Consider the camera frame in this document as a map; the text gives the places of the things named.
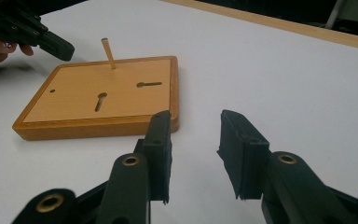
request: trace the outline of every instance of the wooden stick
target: wooden stick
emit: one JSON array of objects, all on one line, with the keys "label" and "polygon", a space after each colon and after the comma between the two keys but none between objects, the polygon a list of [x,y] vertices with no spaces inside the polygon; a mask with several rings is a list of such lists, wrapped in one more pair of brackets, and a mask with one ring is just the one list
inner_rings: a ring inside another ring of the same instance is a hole
[{"label": "wooden stick", "polygon": [[110,66],[112,69],[115,69],[115,60],[113,59],[112,51],[110,50],[109,40],[107,38],[103,38],[101,41],[103,42],[103,48],[105,49],[107,58],[109,59]]}]

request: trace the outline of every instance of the wooden board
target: wooden board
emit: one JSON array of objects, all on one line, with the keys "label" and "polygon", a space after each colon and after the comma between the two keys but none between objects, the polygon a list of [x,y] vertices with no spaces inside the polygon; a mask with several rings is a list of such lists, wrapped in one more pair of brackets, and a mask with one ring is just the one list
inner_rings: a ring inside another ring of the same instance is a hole
[{"label": "wooden board", "polygon": [[25,140],[145,134],[151,117],[172,113],[179,128],[174,56],[58,66],[13,124]]}]

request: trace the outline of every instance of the keyhole slot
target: keyhole slot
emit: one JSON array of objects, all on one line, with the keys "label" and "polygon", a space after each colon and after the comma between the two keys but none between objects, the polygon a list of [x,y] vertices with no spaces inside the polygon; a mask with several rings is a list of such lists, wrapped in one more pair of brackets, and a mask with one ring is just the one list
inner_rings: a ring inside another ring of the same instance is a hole
[{"label": "keyhole slot", "polygon": [[159,86],[161,85],[162,82],[139,82],[138,84],[136,84],[136,87],[138,88],[142,88],[142,87],[145,87],[145,86]]},{"label": "keyhole slot", "polygon": [[95,112],[100,111],[101,105],[103,104],[103,99],[106,98],[106,96],[107,96],[106,92],[102,92],[98,95],[98,103],[95,106]]}]

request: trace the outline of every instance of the white tabletop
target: white tabletop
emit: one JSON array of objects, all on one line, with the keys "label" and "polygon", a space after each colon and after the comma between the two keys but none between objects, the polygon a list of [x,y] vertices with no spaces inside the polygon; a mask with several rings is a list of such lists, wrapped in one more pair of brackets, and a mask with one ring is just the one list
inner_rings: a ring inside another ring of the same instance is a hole
[{"label": "white tabletop", "polygon": [[[71,42],[71,63],[175,55],[180,130],[171,199],[152,223],[265,223],[260,201],[236,201],[219,147],[220,113],[247,117],[271,151],[302,157],[322,181],[358,197],[358,49],[157,0],[91,0],[42,17]],[[62,61],[41,49],[0,63],[0,223],[34,196],[80,195],[107,180],[143,136],[27,142],[11,125]]]}]

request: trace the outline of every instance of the fingernail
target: fingernail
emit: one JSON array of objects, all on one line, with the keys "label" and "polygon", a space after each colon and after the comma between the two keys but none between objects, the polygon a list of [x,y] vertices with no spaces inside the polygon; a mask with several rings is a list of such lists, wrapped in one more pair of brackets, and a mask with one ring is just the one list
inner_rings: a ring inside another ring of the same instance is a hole
[{"label": "fingernail", "polygon": [[13,47],[13,44],[8,42],[4,42],[2,45],[5,49],[11,49]]}]

